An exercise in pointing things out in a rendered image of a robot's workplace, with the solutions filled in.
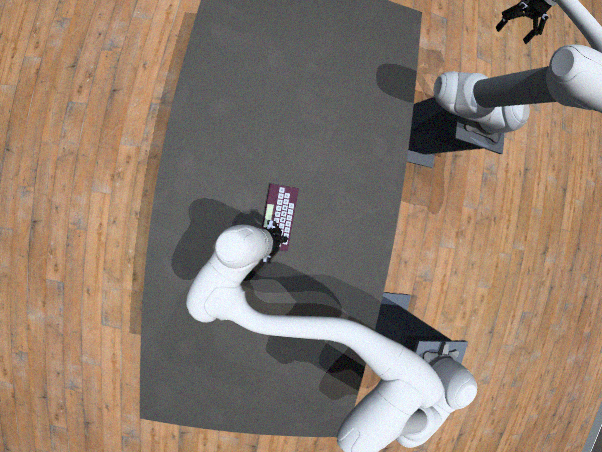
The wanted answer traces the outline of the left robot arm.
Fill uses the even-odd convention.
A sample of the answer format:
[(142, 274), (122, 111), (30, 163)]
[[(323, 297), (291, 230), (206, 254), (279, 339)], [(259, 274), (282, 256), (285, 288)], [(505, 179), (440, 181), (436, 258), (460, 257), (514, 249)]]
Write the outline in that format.
[(224, 230), (189, 289), (188, 311), (204, 323), (230, 320), (260, 334), (330, 340), (354, 350), (381, 380), (343, 420), (336, 438), (344, 452), (378, 452), (396, 438), (404, 447), (419, 446), (450, 413), (473, 401), (475, 378), (456, 361), (459, 351), (448, 351), (449, 344), (442, 343), (439, 352), (425, 351), (422, 358), (355, 321), (253, 309), (241, 282), (272, 246), (266, 229), (235, 225)]

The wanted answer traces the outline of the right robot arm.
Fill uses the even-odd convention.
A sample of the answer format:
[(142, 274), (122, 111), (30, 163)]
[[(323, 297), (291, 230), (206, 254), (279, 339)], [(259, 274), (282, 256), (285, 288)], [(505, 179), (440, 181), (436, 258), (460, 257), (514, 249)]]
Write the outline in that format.
[(602, 113), (601, 25), (578, 0), (544, 1), (558, 4), (592, 48), (565, 45), (554, 52), (547, 67), (491, 78), (481, 73), (442, 73), (435, 81), (434, 97), (445, 110), (466, 119), (466, 131), (498, 142), (498, 133), (525, 125), (529, 104), (558, 102)]

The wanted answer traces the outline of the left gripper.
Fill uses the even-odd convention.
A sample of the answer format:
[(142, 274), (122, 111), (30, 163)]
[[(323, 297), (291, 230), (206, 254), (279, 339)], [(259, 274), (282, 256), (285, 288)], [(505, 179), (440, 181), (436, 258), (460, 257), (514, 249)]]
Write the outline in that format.
[[(267, 227), (265, 228), (272, 236), (273, 246), (271, 253), (264, 259), (261, 259), (263, 262), (270, 262), (271, 258), (279, 251), (280, 244), (287, 242), (288, 237), (282, 236), (282, 230), (278, 227), (276, 221), (268, 220)], [(275, 235), (274, 235), (275, 233)], [(283, 241), (282, 241), (283, 240)]]

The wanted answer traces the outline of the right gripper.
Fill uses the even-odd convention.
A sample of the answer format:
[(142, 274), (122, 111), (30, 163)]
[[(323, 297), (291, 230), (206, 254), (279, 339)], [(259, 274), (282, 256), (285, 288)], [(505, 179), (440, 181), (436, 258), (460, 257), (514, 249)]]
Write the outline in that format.
[[(527, 44), (534, 36), (542, 34), (545, 23), (549, 18), (546, 12), (551, 7), (552, 6), (546, 3), (544, 0), (530, 0), (528, 4), (520, 1), (518, 4), (502, 12), (502, 20), (496, 26), (497, 32), (499, 32), (505, 26), (508, 20), (526, 16), (530, 19), (533, 19), (533, 29), (523, 39), (524, 43)], [(538, 26), (539, 17), (541, 17), (541, 19)]]

